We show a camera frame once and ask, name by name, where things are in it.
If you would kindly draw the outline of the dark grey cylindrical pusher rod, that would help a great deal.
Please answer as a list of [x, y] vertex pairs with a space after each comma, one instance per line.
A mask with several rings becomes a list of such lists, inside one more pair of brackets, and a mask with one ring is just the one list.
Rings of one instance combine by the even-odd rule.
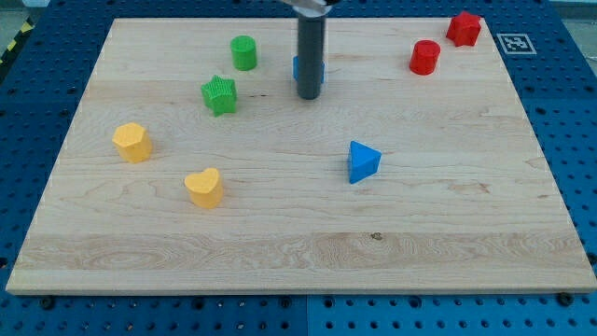
[[314, 100], [321, 93], [324, 78], [326, 17], [298, 14], [298, 96]]

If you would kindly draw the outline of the silver robot tool mount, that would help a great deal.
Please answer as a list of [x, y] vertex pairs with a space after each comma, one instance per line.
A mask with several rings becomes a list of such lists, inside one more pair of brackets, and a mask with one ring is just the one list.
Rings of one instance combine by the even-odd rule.
[[282, 3], [291, 6], [298, 14], [305, 17], [315, 18], [325, 16], [337, 0], [280, 0]]

